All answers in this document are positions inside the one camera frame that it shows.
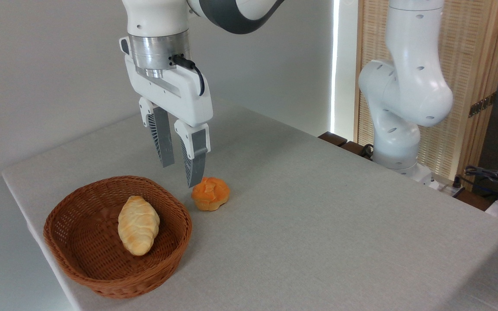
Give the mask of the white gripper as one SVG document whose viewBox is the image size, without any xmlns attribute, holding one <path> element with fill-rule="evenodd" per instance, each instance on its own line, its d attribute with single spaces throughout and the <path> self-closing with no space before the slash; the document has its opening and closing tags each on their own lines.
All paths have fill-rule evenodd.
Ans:
<svg viewBox="0 0 498 311">
<path fill-rule="evenodd" d="M 182 66 L 164 70 L 162 77 L 147 77 L 133 62 L 129 38 L 122 37 L 120 44 L 130 83 L 142 96 L 142 122 L 150 130 L 164 168 L 175 163 L 168 113 L 180 119 L 174 129 L 181 141 L 188 187 L 194 187 L 202 181 L 206 153 L 210 152 L 209 126 L 205 123 L 213 118 L 213 105 L 206 78 Z"/>
</svg>

